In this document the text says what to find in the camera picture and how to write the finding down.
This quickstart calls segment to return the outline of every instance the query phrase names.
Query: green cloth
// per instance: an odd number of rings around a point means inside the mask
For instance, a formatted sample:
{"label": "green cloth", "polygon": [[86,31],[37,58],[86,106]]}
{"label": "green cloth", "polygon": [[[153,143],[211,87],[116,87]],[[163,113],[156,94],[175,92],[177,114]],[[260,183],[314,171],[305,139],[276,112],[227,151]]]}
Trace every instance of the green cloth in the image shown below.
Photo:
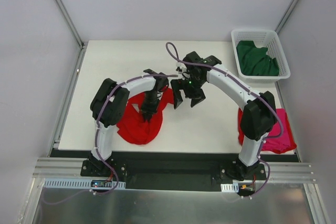
{"label": "green cloth", "polygon": [[237,45],[241,72],[246,76],[278,76],[277,59],[269,57],[267,50],[267,47],[257,48],[251,40],[241,40]]}

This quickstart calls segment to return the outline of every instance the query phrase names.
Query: white tabletop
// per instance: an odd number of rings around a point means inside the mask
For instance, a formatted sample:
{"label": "white tabletop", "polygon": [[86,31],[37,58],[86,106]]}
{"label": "white tabletop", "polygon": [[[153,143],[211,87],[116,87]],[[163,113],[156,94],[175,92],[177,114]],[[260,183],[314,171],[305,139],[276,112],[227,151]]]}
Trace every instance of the white tabletop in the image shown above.
{"label": "white tabletop", "polygon": [[[229,71],[237,75],[231,42],[173,41],[180,58],[196,51],[202,58],[214,55]],[[166,41],[91,40],[81,66],[71,101],[59,150],[91,150],[94,144],[95,123],[90,103],[106,78],[128,80],[151,68],[156,72],[175,74],[175,60],[165,49]],[[275,96],[274,84],[255,84],[253,88]],[[147,145],[126,142],[117,133],[113,137],[114,151],[239,153],[238,106],[220,89],[204,84],[206,99],[193,108],[190,100],[174,110],[168,104],[163,111],[163,124],[157,137]]]}

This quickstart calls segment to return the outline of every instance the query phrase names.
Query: plastic basket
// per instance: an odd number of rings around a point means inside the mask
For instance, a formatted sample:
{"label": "plastic basket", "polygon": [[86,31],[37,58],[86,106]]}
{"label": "plastic basket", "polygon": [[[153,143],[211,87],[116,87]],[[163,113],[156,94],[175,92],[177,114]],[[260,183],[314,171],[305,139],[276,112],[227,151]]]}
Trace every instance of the plastic basket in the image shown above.
{"label": "plastic basket", "polygon": [[[279,37],[272,30],[240,30],[235,29],[231,32],[232,44],[235,53],[238,77],[247,83],[273,83],[281,79],[290,77],[290,70],[283,52]],[[279,65],[279,76],[246,76],[240,70],[237,45],[241,40],[253,40],[256,47],[267,47],[267,54],[271,58],[276,58]]]}

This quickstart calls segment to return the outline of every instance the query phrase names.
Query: white enclosure wall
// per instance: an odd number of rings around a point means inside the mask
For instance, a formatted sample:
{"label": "white enclosure wall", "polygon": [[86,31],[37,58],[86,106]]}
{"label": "white enclosure wall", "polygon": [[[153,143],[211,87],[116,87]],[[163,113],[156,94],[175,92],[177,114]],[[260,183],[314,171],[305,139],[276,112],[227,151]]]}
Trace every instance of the white enclosure wall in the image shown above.
{"label": "white enclosure wall", "polygon": [[230,41],[239,27],[275,29],[291,0],[62,0],[83,41]]}
{"label": "white enclosure wall", "polygon": [[291,77],[280,83],[304,162],[336,223],[336,0],[301,0],[280,33]]}
{"label": "white enclosure wall", "polygon": [[79,47],[54,0],[0,0],[0,223],[16,223]]}

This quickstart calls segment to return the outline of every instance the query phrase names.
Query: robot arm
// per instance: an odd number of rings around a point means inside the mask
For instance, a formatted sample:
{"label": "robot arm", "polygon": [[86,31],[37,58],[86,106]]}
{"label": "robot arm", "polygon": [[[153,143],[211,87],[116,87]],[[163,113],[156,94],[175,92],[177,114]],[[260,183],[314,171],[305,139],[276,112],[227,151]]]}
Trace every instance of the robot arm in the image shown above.
{"label": "robot arm", "polygon": [[[156,74],[151,69],[144,70],[143,74]],[[104,112],[99,120],[100,131],[98,134],[98,150],[104,160],[112,153],[112,138],[116,131],[116,124],[121,120],[128,99],[145,92],[145,99],[140,108],[144,120],[149,121],[157,112],[159,106],[158,93],[169,84],[167,77],[144,77],[139,80],[129,82],[118,88],[108,102]],[[103,104],[117,82],[111,79],[105,79],[94,97],[90,109],[92,116],[97,120]],[[100,159],[95,148],[91,151],[93,157]]]}
{"label": "robot arm", "polygon": [[[202,59],[196,52],[192,52],[183,61],[215,66],[217,69],[229,73],[221,61],[214,56]],[[260,93],[256,90],[251,90],[250,87],[250,92],[247,92],[242,88],[247,87],[247,85],[233,74],[225,75],[211,68],[186,65],[186,69],[178,68],[178,70],[180,70],[184,78],[171,81],[175,109],[183,101],[180,90],[184,91],[186,98],[192,99],[191,107],[193,107],[205,99],[201,86],[208,82],[226,93],[243,111],[240,128],[245,135],[244,143],[236,163],[232,168],[226,170],[226,174],[231,178],[244,180],[258,165],[257,156],[263,139],[276,123],[276,119],[269,109],[261,101],[254,98],[251,92],[260,94],[275,110],[274,96],[270,92]]]}

